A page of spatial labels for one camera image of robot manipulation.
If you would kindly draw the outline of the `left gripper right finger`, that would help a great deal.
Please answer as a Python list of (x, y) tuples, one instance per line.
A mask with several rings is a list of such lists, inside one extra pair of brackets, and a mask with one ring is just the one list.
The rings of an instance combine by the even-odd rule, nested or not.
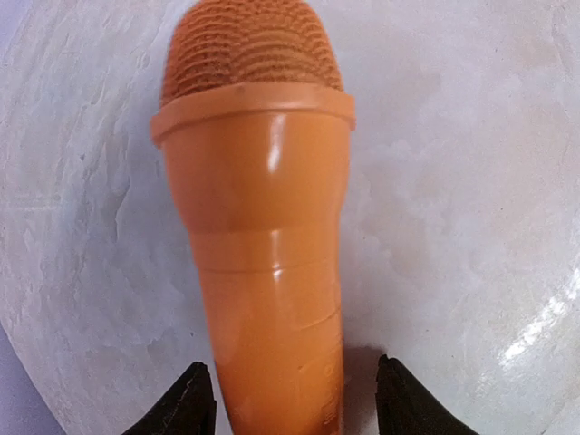
[(477, 435), (452, 415), (398, 359), (378, 361), (375, 393), (381, 435)]

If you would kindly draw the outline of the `orange toy microphone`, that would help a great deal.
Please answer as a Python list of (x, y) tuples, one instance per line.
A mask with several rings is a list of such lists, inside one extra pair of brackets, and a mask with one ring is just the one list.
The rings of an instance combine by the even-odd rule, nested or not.
[(236, 434), (338, 434), (340, 213), (354, 99), (304, 1), (200, 1), (151, 137), (198, 269)]

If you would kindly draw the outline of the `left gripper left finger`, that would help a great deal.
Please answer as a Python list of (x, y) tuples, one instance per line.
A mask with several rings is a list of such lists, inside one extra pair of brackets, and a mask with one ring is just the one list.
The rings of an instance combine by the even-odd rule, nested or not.
[(208, 367), (194, 362), (122, 435), (214, 435), (216, 417)]

